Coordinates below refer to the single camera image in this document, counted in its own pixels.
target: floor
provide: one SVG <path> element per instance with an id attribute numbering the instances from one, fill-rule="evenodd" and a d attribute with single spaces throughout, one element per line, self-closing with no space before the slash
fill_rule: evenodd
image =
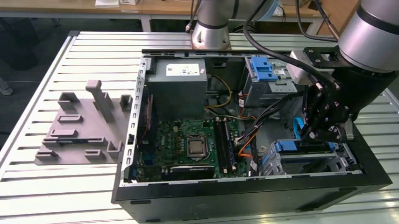
<path id="1" fill-rule="evenodd" d="M 27 71 L 15 71 L 7 63 L 0 60 L 0 76 L 6 81 L 31 81 L 10 83 L 10 86 L 14 88 L 14 94 L 11 96 L 0 95 L 0 107 L 3 108 L 3 110 L 0 110 L 0 132 L 12 131 L 70 30 L 142 31 L 140 22 L 138 20 L 62 19 L 62 25 L 55 27 L 51 19 L 35 19 L 32 20 L 32 24 L 40 38 L 40 43 L 34 47 L 39 59 L 38 66 Z M 152 28 L 160 32 L 176 32 L 170 26 L 171 25 L 167 25 L 163 21 L 156 23 Z M 398 97 L 399 79 L 391 84 L 390 89 Z M 7 135 L 0 134 L 0 148 L 7 137 Z"/>

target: white paper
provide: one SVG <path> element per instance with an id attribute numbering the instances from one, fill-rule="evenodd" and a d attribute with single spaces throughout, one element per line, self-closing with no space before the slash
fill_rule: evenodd
<path id="1" fill-rule="evenodd" d="M 96 8 L 116 8 L 119 7 L 119 0 L 95 0 Z"/>
<path id="2" fill-rule="evenodd" d="M 167 76 L 199 76 L 199 64 L 168 64 Z"/>

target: aluminum table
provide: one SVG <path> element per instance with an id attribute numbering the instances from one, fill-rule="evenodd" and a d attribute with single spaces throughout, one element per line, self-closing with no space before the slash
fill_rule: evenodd
<path id="1" fill-rule="evenodd" d="M 254 36 L 274 50 L 334 45 L 298 35 Z M 254 49 L 242 34 L 231 34 L 231 44 L 233 49 Z M 36 166 L 34 160 L 59 110 L 60 93 L 72 91 L 79 98 L 92 98 L 86 91 L 86 81 L 100 79 L 103 91 L 112 98 L 134 94 L 142 49 L 190 49 L 190 36 L 130 32 L 80 32 L 78 36 L 68 36 L 0 151 L 0 219 L 4 223 L 135 223 L 119 205 L 111 204 L 116 165 Z M 389 90 L 362 110 L 357 126 L 393 185 L 323 211 L 186 223 L 399 223 L 399 104 Z"/>

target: sticker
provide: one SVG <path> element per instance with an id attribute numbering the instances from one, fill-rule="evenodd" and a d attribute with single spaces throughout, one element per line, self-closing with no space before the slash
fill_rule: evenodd
<path id="1" fill-rule="evenodd" d="M 168 64 L 167 76 L 199 76 L 200 65 L 199 64 Z"/>
<path id="2" fill-rule="evenodd" d="M 138 10 L 120 10 L 122 13 L 139 13 Z"/>
<path id="3" fill-rule="evenodd" d="M 254 160 L 251 160 L 251 167 L 253 167 L 253 169 L 257 171 L 258 170 L 258 165 L 257 165 L 257 163 L 254 162 Z"/>
<path id="4" fill-rule="evenodd" d="M 283 70 L 275 70 L 275 75 L 285 75 L 285 71 Z"/>
<path id="5" fill-rule="evenodd" d="M 239 100 L 238 100 L 238 104 L 239 104 L 239 107 L 245 107 L 245 100 L 243 100 L 243 99 L 239 99 Z"/>

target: blue plastic latch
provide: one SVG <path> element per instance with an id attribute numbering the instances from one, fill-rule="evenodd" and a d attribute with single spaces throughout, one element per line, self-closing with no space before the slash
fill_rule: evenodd
<path id="1" fill-rule="evenodd" d="M 253 57 L 253 68 L 257 73 L 257 80 L 259 82 L 277 81 L 279 78 L 274 73 L 273 64 L 269 62 L 266 57 Z"/>
<path id="2" fill-rule="evenodd" d="M 329 142 L 329 146 L 330 146 L 331 151 L 335 151 L 335 144 L 333 142 Z"/>
<path id="3" fill-rule="evenodd" d="M 279 141 L 275 143 L 277 151 L 298 151 L 297 144 L 294 141 Z"/>
<path id="4" fill-rule="evenodd" d="M 263 165 L 263 164 L 266 164 L 266 162 L 267 162 L 267 160 L 269 160 L 269 157 L 270 157 L 270 155 L 269 155 L 269 154 L 266 155 L 266 157 L 263 157 L 263 160 L 262 160 L 262 165 Z"/>
<path id="5" fill-rule="evenodd" d="M 281 146 L 281 143 L 279 143 L 279 142 L 277 142 L 277 143 L 275 143 L 275 149 L 277 149 L 277 151 L 278 151 L 278 152 L 282 152 L 282 151 L 283 151 L 283 149 L 282 149 L 282 146 Z"/>

